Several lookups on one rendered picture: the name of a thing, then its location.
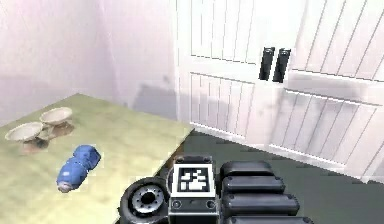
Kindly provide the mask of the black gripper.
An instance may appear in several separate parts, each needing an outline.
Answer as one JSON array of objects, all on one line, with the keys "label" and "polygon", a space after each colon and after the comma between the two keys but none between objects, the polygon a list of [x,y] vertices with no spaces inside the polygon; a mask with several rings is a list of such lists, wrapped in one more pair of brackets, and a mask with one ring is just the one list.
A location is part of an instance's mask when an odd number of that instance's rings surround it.
[{"label": "black gripper", "polygon": [[164,178],[142,178],[121,196],[119,224],[168,224],[168,200]]}]

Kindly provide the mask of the blue bottle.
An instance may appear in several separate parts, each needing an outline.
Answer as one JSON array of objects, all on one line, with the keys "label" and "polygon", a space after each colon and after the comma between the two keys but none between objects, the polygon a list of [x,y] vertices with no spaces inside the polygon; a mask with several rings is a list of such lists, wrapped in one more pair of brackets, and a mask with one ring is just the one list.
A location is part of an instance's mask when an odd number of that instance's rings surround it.
[{"label": "blue bottle", "polygon": [[101,154],[94,146],[79,145],[58,173],[57,189],[62,193],[78,189],[100,160]]}]

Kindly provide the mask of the white bowl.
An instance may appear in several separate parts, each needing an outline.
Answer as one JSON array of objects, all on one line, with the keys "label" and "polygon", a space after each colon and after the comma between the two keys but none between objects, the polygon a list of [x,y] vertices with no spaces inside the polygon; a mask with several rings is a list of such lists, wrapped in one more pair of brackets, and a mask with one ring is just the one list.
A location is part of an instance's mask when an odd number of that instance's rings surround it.
[{"label": "white bowl", "polygon": [[15,142],[26,142],[35,139],[42,131],[44,125],[41,122],[28,122],[21,124],[5,134],[5,139]]},{"label": "white bowl", "polygon": [[73,111],[69,107],[53,108],[41,114],[40,121],[48,125],[60,125],[71,118]]}]

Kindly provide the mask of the white panelled door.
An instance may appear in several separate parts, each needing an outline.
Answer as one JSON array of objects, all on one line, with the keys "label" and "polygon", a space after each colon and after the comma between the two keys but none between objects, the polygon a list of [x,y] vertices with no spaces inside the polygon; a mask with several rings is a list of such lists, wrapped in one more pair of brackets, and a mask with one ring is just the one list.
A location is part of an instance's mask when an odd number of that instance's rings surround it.
[{"label": "white panelled door", "polygon": [[384,0],[309,0],[266,147],[362,182],[384,160]]},{"label": "white panelled door", "polygon": [[[295,49],[309,0],[173,0],[178,118],[199,132],[261,147],[276,120],[281,48]],[[274,47],[267,81],[263,49]]]}]

